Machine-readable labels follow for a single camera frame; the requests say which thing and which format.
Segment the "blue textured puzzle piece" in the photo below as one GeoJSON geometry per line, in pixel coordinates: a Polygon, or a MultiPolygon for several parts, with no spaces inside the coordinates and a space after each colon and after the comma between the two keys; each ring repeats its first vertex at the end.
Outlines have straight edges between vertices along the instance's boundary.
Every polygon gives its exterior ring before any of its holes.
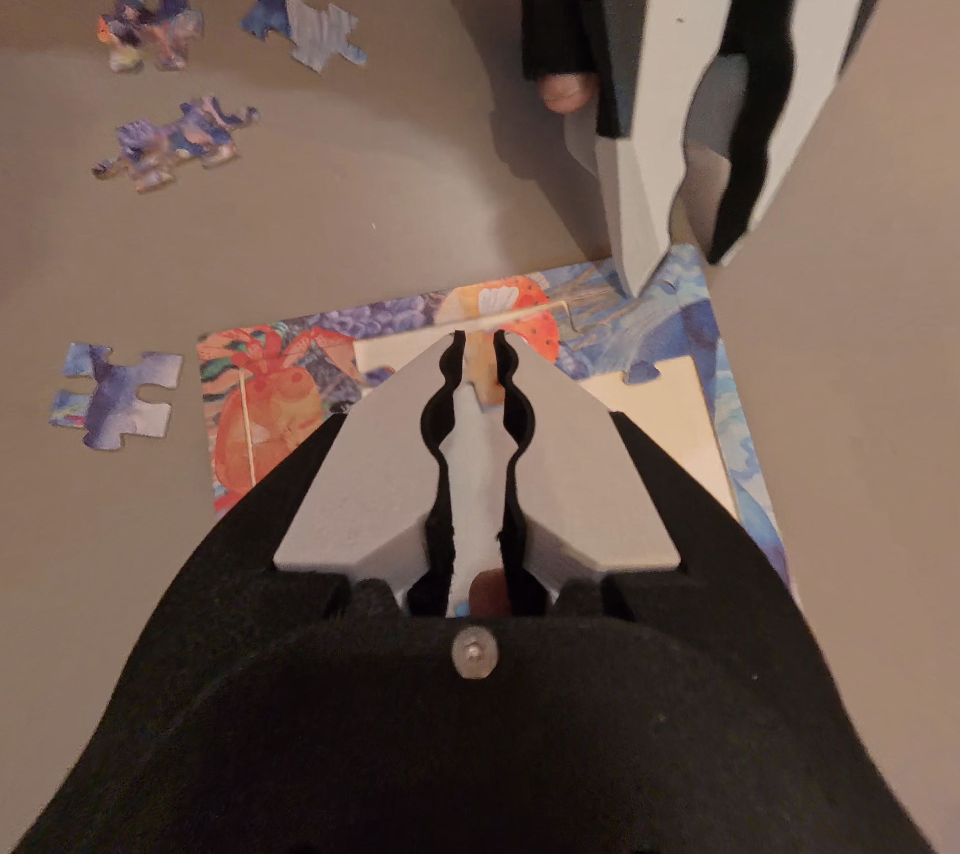
{"type": "Polygon", "coordinates": [[[352,40],[358,24],[354,13],[334,3],[317,9],[308,0],[256,0],[239,22],[258,40],[265,41],[270,33],[287,38],[293,45],[290,56],[318,74],[335,56],[366,65],[366,52],[352,40]]]}

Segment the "person's right hand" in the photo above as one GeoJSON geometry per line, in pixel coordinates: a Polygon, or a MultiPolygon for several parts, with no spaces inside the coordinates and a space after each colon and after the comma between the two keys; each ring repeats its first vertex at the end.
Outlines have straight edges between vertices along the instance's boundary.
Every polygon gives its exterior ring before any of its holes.
{"type": "Polygon", "coordinates": [[[502,568],[477,573],[469,586],[467,600],[471,618],[490,619],[512,616],[506,573],[502,568]]]}

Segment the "ocean jigsaw puzzle board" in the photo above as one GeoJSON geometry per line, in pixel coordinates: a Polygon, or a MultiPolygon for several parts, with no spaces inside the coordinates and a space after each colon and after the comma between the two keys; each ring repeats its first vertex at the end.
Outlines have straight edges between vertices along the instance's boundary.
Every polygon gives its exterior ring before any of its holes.
{"type": "MultiPolygon", "coordinates": [[[[674,245],[637,298],[621,291],[612,259],[513,275],[534,279],[548,296],[559,333],[554,365],[642,428],[738,519],[790,585],[786,548],[695,248],[674,245]]],[[[453,289],[203,337],[197,354],[217,517],[324,420],[346,414],[457,330],[434,324],[453,289]]],[[[482,407],[465,373],[454,403],[464,425],[480,435],[477,468],[495,484],[515,448],[503,404],[482,407]]]]}

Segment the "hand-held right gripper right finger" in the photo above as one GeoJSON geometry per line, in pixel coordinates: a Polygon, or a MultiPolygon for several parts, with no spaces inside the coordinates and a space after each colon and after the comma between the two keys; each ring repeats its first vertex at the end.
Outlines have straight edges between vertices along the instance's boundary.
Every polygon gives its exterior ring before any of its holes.
{"type": "Polygon", "coordinates": [[[679,568],[613,413],[521,335],[493,345],[515,443],[498,535],[511,613],[543,615],[570,582],[679,568]]]}

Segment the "orange fish puzzle piece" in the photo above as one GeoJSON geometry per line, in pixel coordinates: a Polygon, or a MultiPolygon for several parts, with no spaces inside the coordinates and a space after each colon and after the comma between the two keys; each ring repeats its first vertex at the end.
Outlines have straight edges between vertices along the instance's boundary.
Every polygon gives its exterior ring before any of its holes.
{"type": "Polygon", "coordinates": [[[560,349],[559,325],[547,309],[543,287],[526,275],[453,288],[440,301],[435,325],[465,329],[469,321],[481,326],[465,335],[463,373],[484,409],[501,406],[505,391],[498,380],[495,334],[499,330],[519,335],[540,356],[555,364],[560,349]]]}

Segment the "blue purple puzzle piece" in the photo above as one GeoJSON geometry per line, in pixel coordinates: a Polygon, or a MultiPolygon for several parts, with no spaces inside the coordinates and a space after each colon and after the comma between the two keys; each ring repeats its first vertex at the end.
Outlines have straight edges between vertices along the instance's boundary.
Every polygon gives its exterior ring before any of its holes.
{"type": "Polygon", "coordinates": [[[66,378],[89,380],[90,394],[60,390],[48,418],[54,427],[83,431],[83,444],[93,450],[117,451],[126,437],[159,440],[166,436],[172,405],[142,400],[144,387],[173,391],[179,384],[181,355],[143,352],[134,365],[112,361],[112,349],[85,342],[70,344],[61,368],[66,378]]]}

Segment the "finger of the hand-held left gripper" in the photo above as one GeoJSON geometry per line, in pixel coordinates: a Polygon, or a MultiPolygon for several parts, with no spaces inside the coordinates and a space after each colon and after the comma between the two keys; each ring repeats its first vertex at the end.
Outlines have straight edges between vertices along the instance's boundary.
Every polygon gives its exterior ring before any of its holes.
{"type": "Polygon", "coordinates": [[[628,296],[642,293],[670,247],[690,105],[719,50],[730,4],[647,0],[630,131],[594,140],[611,254],[628,296]]]}
{"type": "Polygon", "coordinates": [[[713,151],[728,163],[712,265],[764,217],[834,92],[863,0],[732,0],[716,61],[738,83],[736,113],[713,151]]]}

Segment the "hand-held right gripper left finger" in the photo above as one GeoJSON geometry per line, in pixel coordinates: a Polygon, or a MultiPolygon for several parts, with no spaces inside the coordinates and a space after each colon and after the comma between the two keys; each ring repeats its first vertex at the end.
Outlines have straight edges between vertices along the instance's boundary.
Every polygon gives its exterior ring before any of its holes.
{"type": "Polygon", "coordinates": [[[466,335],[444,334],[354,404],[273,556],[287,573],[382,581],[410,613],[444,618],[456,548],[443,442],[466,335]]]}

